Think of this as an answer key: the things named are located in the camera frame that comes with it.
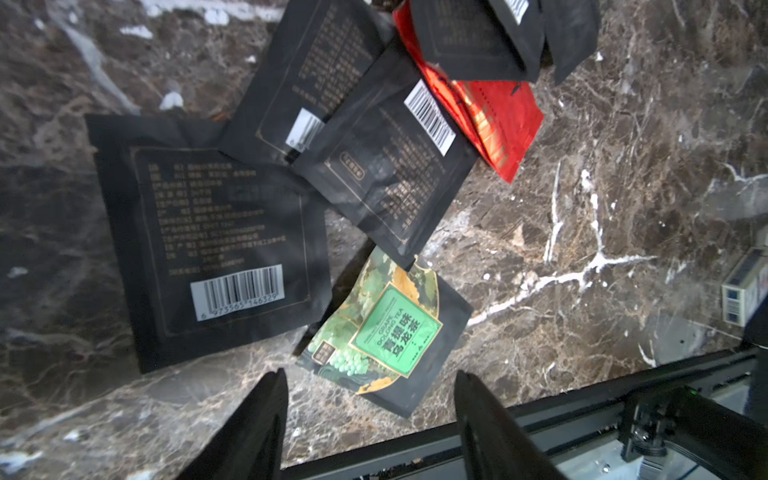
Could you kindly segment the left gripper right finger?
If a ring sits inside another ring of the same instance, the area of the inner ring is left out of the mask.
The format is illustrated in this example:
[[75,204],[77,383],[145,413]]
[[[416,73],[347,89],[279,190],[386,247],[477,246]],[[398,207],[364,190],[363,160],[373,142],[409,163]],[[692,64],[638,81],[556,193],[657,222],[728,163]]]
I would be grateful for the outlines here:
[[456,374],[454,404],[469,479],[562,479],[481,379]]

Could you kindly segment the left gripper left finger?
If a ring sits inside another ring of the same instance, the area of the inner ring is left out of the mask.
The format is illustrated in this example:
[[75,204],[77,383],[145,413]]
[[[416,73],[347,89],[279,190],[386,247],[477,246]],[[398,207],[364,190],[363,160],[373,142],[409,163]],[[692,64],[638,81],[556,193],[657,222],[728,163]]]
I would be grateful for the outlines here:
[[180,479],[278,479],[287,422],[285,371],[266,373]]

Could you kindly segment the green tea bag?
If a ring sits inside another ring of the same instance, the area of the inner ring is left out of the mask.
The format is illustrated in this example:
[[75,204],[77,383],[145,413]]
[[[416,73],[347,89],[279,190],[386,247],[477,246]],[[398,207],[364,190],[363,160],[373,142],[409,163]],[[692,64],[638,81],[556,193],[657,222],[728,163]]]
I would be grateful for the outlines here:
[[472,306],[434,270],[374,248],[347,298],[298,359],[302,368],[403,418],[438,376]]

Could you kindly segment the small red tea bag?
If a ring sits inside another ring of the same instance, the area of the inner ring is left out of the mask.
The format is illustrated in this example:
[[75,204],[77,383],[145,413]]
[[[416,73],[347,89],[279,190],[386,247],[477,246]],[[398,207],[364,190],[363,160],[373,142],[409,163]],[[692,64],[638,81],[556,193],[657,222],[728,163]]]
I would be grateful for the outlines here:
[[411,3],[403,2],[393,17],[400,39],[438,103],[499,177],[512,182],[544,119],[530,85],[451,80],[425,61]]

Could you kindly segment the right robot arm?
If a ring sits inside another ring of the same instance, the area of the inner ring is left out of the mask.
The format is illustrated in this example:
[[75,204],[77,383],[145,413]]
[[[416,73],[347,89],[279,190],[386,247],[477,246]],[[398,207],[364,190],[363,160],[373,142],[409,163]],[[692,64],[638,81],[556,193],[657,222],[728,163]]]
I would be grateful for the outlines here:
[[[750,371],[720,370],[641,390],[629,397],[619,441],[622,458],[663,457],[676,451],[720,479],[767,477],[767,304],[747,325]],[[750,379],[742,413],[714,399],[734,379]]]

